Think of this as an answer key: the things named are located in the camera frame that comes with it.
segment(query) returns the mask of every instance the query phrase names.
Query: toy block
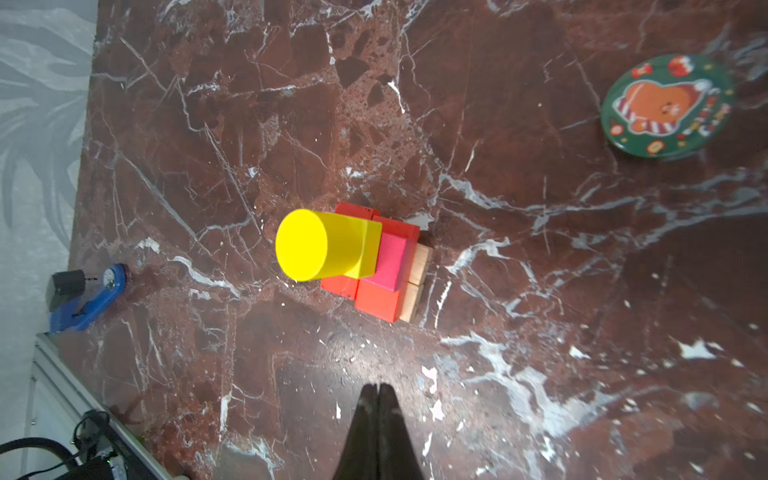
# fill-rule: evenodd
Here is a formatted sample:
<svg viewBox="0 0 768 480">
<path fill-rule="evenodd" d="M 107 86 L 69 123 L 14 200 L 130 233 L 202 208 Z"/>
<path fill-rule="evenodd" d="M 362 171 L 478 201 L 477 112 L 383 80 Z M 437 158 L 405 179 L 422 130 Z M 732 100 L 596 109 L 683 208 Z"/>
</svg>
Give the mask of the toy block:
<svg viewBox="0 0 768 480">
<path fill-rule="evenodd" d="M 376 260 L 376 273 L 365 281 L 384 287 L 390 292 L 399 290 L 398 279 L 405 277 L 400 270 L 408 269 L 402 261 L 407 247 L 406 238 L 382 233 L 382 239 L 379 242 L 379 258 Z"/>
<path fill-rule="evenodd" d="M 429 262 L 432 261 L 432 248 L 426 245 L 416 244 L 416 250 L 413 253 L 413 261 L 411 262 L 411 270 L 408 274 L 408 283 L 414 285 L 421 285 L 424 283 L 424 277 L 427 274 L 429 268 Z"/>
<path fill-rule="evenodd" d="M 402 309 L 399 316 L 403 322 L 411 322 L 411 318 L 416 314 L 416 309 L 419 308 L 419 300 L 422 298 L 423 291 L 423 285 L 416 286 L 413 283 L 406 283 L 406 287 L 402 290 Z"/>
<path fill-rule="evenodd" d="M 320 280 L 320 288 L 336 295 L 354 300 L 357 295 L 357 284 L 360 280 L 348 276 L 329 276 Z"/>
<path fill-rule="evenodd" d="M 339 202 L 336 205 L 335 212 L 339 215 L 362 218 L 363 220 L 371 220 L 374 215 L 381 214 L 378 210 L 361 207 L 360 205 L 348 204 L 346 202 Z M 344 275 L 331 276 L 320 280 L 320 288 L 335 293 L 336 295 L 343 296 L 344 298 L 354 300 L 357 295 L 358 282 L 358 279 Z"/>
<path fill-rule="evenodd" d="M 360 205 L 348 204 L 347 202 L 339 202 L 336 205 L 334 212 L 339 215 L 362 218 L 364 220 L 373 220 L 375 216 L 382 214 L 378 210 L 374 210 L 368 207 L 361 207 Z"/>
<path fill-rule="evenodd" d="M 344 275 L 356 279 L 366 278 L 376 273 L 379 242 L 382 238 L 382 229 L 377 227 L 377 222 L 362 219 L 359 221 L 365 223 L 365 227 L 362 229 L 362 252 L 355 266 L 344 273 Z"/>
<path fill-rule="evenodd" d="M 297 282 L 376 272 L 382 224 L 340 214 L 298 209 L 280 222 L 277 262 Z"/>
<path fill-rule="evenodd" d="M 355 308 L 385 322 L 397 321 L 402 307 L 399 291 L 391 292 L 370 282 L 361 281 L 357 286 Z"/>
<path fill-rule="evenodd" d="M 406 268 L 400 269 L 395 284 L 395 290 L 400 290 L 408 281 L 409 265 L 413 261 L 413 254 L 416 245 L 419 242 L 419 233 L 421 230 L 417 225 L 399 222 L 397 220 L 392 220 L 391 218 L 375 216 L 373 221 L 382 224 L 382 233 L 388 233 L 389 235 L 396 235 L 406 239 L 406 249 L 402 255 L 402 265 L 405 265 Z"/>
</svg>

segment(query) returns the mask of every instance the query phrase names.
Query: pink block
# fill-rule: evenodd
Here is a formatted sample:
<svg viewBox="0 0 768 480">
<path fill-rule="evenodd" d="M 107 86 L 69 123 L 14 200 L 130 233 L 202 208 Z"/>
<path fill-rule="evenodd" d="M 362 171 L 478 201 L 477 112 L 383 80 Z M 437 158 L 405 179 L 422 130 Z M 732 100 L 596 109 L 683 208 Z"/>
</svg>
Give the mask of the pink block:
<svg viewBox="0 0 768 480">
<path fill-rule="evenodd" d="M 406 254 L 408 240 L 390 233 L 382 233 L 379 243 L 379 258 L 376 260 L 376 273 L 361 279 L 386 288 L 390 292 L 397 290 L 397 279 L 402 268 L 402 259 Z"/>
</svg>

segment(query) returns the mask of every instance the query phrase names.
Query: cartoon bear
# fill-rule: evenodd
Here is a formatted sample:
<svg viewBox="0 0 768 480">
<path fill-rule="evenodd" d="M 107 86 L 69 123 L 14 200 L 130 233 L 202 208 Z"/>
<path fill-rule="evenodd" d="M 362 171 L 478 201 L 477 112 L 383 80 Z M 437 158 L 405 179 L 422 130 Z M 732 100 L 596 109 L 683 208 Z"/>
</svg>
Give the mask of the cartoon bear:
<svg viewBox="0 0 768 480">
<path fill-rule="evenodd" d="M 708 80 L 666 87 L 655 81 L 636 81 L 614 102 L 614 109 L 635 134 L 664 136 L 677 130 L 677 122 L 688 115 L 711 86 Z"/>
</svg>

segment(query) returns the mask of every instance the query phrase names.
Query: red-brown marble table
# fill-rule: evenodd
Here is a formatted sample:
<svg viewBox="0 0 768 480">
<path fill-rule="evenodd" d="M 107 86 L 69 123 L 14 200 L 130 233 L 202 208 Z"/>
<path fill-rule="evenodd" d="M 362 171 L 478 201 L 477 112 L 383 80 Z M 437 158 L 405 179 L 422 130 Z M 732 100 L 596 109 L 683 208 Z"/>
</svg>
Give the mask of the red-brown marble table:
<svg viewBox="0 0 768 480">
<path fill-rule="evenodd" d="M 62 356 L 195 479 L 330 478 L 364 382 L 395 386 L 426 478 L 761 478 L 767 18 L 102 0 L 71 266 L 130 279 Z M 726 130 L 678 161 L 609 148 L 608 88 L 671 52 L 730 69 Z M 424 226 L 413 323 L 281 273 L 283 216 L 339 200 Z"/>
</svg>

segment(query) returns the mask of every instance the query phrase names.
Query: yellow cylinder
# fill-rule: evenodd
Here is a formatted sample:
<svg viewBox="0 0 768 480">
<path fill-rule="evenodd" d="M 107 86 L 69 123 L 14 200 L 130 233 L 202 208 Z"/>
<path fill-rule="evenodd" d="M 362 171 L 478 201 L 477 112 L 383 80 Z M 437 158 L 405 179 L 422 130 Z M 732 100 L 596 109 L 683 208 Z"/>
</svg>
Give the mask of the yellow cylinder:
<svg viewBox="0 0 768 480">
<path fill-rule="evenodd" d="M 329 276 L 347 275 L 360 278 L 373 275 L 370 268 L 360 271 L 361 261 L 370 256 L 371 239 L 367 239 L 376 222 L 346 215 L 326 214 L 312 210 L 294 210 L 286 215 L 277 229 L 275 251 L 277 262 L 285 274 L 297 282 Z M 381 238 L 378 223 L 378 238 Z M 373 269 L 376 267 L 379 241 L 376 241 Z"/>
</svg>

